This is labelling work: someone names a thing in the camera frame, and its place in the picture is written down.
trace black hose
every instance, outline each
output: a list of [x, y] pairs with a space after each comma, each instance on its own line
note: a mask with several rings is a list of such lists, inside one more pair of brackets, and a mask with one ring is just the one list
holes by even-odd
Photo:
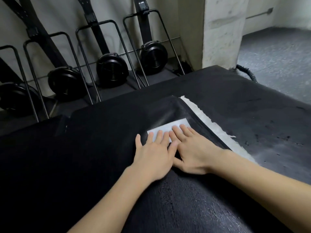
[[258, 82], [255, 75], [251, 72], [251, 70], [249, 70], [249, 68], [246, 68], [246, 67], [243, 67], [243, 66], [240, 66], [240, 65], [236, 65], [236, 68], [240, 71], [242, 71], [243, 73], [246, 73], [252, 81], [254, 82]]

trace black table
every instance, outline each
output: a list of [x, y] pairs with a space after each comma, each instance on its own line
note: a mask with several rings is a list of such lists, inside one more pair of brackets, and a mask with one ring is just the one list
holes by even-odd
[[[20, 221], [14, 225], [18, 229], [65, 232], [130, 165], [137, 133], [145, 137], [150, 126], [181, 117], [206, 133], [208, 129], [171, 95], [184, 95], [197, 104], [235, 135], [260, 165], [311, 184], [311, 106], [213, 66], [78, 110], [65, 133], [43, 138], [23, 152], [17, 148], [2, 154], [4, 223], [14, 217]], [[147, 189], [124, 228], [125, 232], [269, 230], [289, 231], [226, 181], [178, 170]]]

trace person's left arm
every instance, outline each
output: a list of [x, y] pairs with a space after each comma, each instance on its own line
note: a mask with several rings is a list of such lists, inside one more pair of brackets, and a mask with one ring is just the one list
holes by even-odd
[[162, 179], [171, 169], [177, 142], [169, 149], [169, 133], [159, 131], [155, 142], [150, 133], [142, 146], [140, 135], [135, 139], [134, 162], [127, 167], [110, 191], [68, 233], [119, 233], [142, 192], [155, 180]]

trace concrete pillar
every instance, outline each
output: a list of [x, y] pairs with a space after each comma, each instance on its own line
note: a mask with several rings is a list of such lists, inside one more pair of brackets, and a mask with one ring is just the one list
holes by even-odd
[[182, 58], [194, 70], [235, 68], [249, 0], [178, 0]]

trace black round flywheel housing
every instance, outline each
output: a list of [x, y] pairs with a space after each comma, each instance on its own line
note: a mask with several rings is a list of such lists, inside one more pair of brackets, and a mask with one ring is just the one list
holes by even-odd
[[86, 95], [82, 75], [70, 66], [52, 70], [49, 72], [48, 78], [51, 90], [60, 100], [71, 101]]
[[167, 63], [168, 55], [165, 47], [156, 41], [151, 41], [142, 46], [140, 61], [145, 74], [159, 73]]
[[[42, 108], [39, 94], [29, 86], [30, 96], [36, 110]], [[8, 82], [0, 86], [0, 108], [16, 116], [27, 116], [33, 113], [27, 89], [24, 83]]]
[[104, 54], [96, 65], [100, 85], [113, 88], [126, 82], [128, 68], [125, 60], [116, 53]]

